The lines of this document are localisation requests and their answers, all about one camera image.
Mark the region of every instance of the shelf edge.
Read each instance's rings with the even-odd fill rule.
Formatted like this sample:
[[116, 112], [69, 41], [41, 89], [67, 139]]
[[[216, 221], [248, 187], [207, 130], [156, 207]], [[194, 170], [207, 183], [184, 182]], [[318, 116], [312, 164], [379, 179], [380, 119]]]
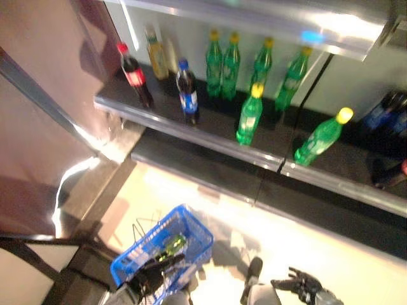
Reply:
[[324, 173], [312, 167], [301, 166], [292, 160], [284, 163], [281, 174], [407, 218], [407, 200], [374, 187]]
[[93, 104], [97, 109], [115, 113], [122, 118], [158, 130], [159, 132], [198, 144], [273, 172], [276, 172], [283, 162], [283, 157], [251, 147], [240, 146], [236, 142], [211, 135], [189, 125], [173, 122], [162, 116], [157, 116], [153, 112], [138, 110], [125, 104], [118, 104], [117, 102], [110, 102], [108, 99], [98, 96], [94, 97]]

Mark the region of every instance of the yellow bottle cap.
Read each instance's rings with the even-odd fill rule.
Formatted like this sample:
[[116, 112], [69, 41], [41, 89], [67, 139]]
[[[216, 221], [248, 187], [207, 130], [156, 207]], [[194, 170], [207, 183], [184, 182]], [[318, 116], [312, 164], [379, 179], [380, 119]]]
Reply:
[[239, 34], [236, 32], [233, 32], [230, 36], [230, 42], [231, 43], [238, 43], [239, 42]]
[[209, 34], [210, 41], [218, 41], [219, 40], [219, 32], [217, 30], [211, 30]]
[[303, 48], [301, 49], [301, 53], [306, 56], [309, 56], [311, 54], [311, 52], [312, 52], [312, 49], [307, 46], [303, 46]]
[[267, 37], [267, 38], [265, 39], [265, 47], [266, 47], [266, 48], [272, 48], [273, 45], [274, 45], [274, 40], [273, 40], [273, 38]]
[[261, 83], [254, 83], [252, 86], [252, 97], [259, 98], [263, 94], [265, 87]]
[[342, 108], [335, 117], [335, 120], [339, 124], [346, 124], [354, 116], [354, 111], [351, 108], [344, 107]]

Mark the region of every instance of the blue bottle cap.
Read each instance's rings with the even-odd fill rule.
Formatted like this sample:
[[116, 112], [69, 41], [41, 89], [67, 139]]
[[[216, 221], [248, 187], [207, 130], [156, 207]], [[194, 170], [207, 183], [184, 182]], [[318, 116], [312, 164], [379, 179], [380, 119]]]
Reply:
[[188, 61], [185, 58], [181, 58], [178, 61], [178, 66], [180, 68], [180, 70], [188, 70]]

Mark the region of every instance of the red label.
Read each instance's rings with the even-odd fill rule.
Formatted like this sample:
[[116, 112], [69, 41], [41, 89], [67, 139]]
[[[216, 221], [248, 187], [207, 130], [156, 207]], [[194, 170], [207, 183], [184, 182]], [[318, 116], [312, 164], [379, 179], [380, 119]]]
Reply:
[[142, 72], [141, 68], [138, 68], [134, 72], [126, 73], [126, 78], [130, 86], [142, 86], [146, 82], [146, 77], [144, 76], [144, 73]]

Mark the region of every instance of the bottle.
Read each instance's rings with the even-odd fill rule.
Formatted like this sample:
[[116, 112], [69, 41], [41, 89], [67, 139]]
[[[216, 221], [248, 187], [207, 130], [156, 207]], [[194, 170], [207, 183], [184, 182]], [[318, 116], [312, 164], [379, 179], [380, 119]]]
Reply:
[[285, 111], [291, 103], [291, 99], [300, 87], [301, 80], [307, 73], [308, 58], [312, 49], [303, 47], [299, 57], [288, 68], [279, 96], [275, 100], [275, 110]]
[[217, 97], [221, 91], [222, 51], [219, 34], [212, 30], [209, 34], [210, 46], [206, 53], [206, 90], [210, 97]]
[[157, 41], [157, 36], [152, 25], [147, 25], [144, 31], [147, 37], [147, 50], [154, 74], [158, 79], [165, 79], [169, 73], [167, 62], [165, 61], [163, 45]]
[[198, 99], [195, 76], [189, 70], [188, 61], [185, 58], [179, 60], [178, 66], [177, 87], [185, 120], [187, 123], [196, 124], [198, 122]]
[[363, 118], [362, 134], [371, 133], [389, 121], [394, 121], [407, 107], [407, 93], [390, 91], [380, 103]]
[[263, 112], [263, 103], [261, 102], [263, 90], [264, 86], [261, 83], [254, 83], [251, 96], [242, 106], [239, 128], [236, 132], [236, 139], [239, 144], [250, 145], [252, 142], [254, 132], [257, 129], [261, 113]]
[[268, 71], [272, 68], [272, 47], [273, 39], [266, 38], [265, 43], [254, 61], [254, 72], [250, 82], [250, 92], [252, 90], [252, 85], [254, 83], [261, 83], [263, 86], [266, 85]]
[[391, 136], [407, 138], [407, 107], [389, 121], [387, 129]]
[[223, 59], [222, 97], [232, 100], [236, 95], [236, 82], [240, 65], [240, 53], [237, 47], [239, 35], [234, 32], [230, 36], [230, 44]]
[[135, 88], [140, 97], [141, 104], [146, 108], [153, 107], [153, 97], [148, 91], [146, 77], [142, 72], [139, 63], [128, 53], [125, 43], [118, 43], [117, 49], [121, 54], [121, 68], [126, 75], [127, 81]]
[[371, 180], [378, 189], [396, 186], [400, 182], [407, 180], [407, 159], [388, 170], [372, 176]]
[[157, 255], [155, 259], [161, 262], [162, 260], [170, 256], [174, 256], [175, 254], [182, 250], [185, 244], [186, 244], [185, 236], [179, 233], [168, 241], [168, 243], [165, 246], [165, 250], [160, 255]]
[[307, 141], [294, 154], [295, 162], [309, 165], [319, 154], [334, 144], [341, 135], [342, 125], [349, 122], [354, 115], [351, 108], [342, 108], [335, 118], [321, 123]]

